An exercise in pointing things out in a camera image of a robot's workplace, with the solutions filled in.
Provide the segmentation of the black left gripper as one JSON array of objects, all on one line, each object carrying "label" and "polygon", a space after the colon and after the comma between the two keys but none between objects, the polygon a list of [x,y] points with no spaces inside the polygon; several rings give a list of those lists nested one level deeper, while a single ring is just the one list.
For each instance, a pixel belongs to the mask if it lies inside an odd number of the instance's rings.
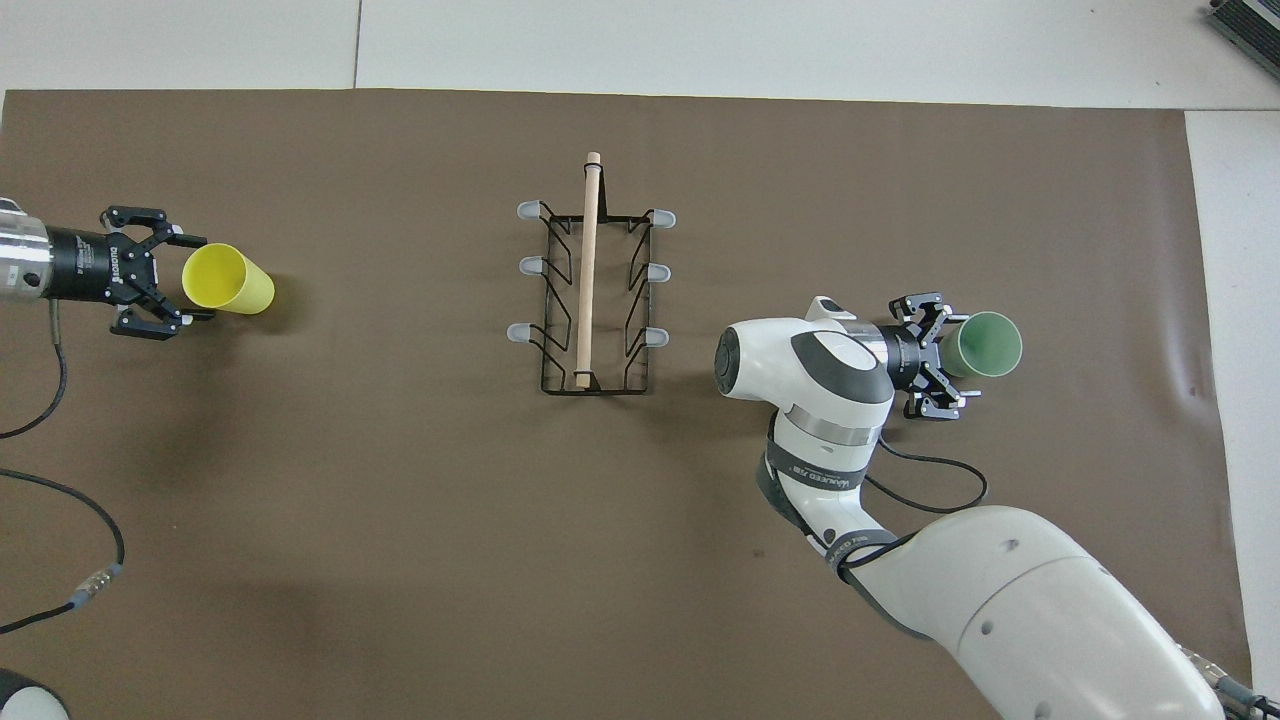
[{"label": "black left gripper", "polygon": [[[101,213],[105,234],[49,228],[50,266],[45,297],[111,304],[116,316],[110,333],[165,341],[188,325],[210,322],[216,311],[179,309],[157,290],[155,251],[160,245],[201,249],[209,240],[187,234],[163,209],[109,206]],[[143,240],[132,240],[125,228],[143,228]]]}]

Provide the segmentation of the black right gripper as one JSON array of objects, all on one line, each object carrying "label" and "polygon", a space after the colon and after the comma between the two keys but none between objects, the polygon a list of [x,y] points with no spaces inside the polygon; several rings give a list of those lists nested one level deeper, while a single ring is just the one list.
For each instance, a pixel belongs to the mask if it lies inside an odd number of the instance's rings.
[{"label": "black right gripper", "polygon": [[960,389],[943,372],[940,337],[946,325],[963,325],[969,315],[956,313],[942,293],[910,293],[890,301],[899,324],[882,325],[884,366],[896,389],[906,395],[902,414],[909,420],[954,421],[982,389]]}]

